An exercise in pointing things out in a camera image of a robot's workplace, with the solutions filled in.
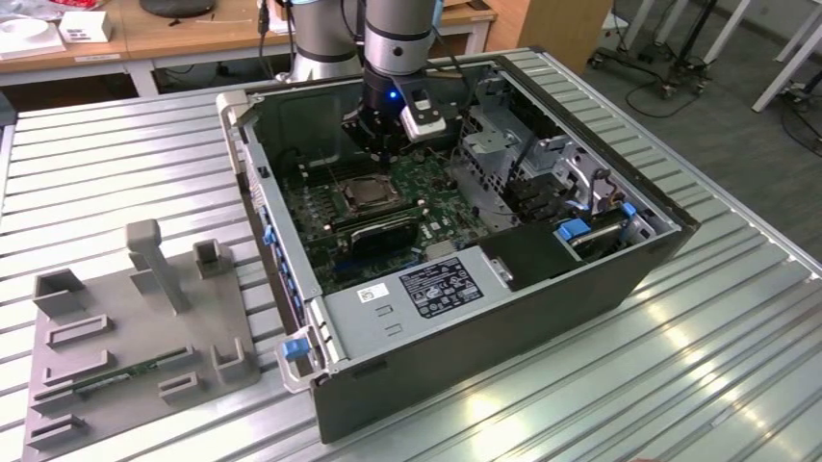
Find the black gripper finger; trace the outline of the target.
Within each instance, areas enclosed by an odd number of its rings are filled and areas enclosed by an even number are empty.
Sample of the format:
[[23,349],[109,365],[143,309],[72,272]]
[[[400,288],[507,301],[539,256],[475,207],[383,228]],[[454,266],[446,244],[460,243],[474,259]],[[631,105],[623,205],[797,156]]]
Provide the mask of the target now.
[[390,168],[392,157],[399,149],[398,127],[394,123],[386,123],[380,125],[380,131],[378,163],[380,168]]
[[383,164],[386,162],[383,137],[379,134],[374,134],[359,120],[344,123],[344,132],[359,150],[370,156],[371,160]]

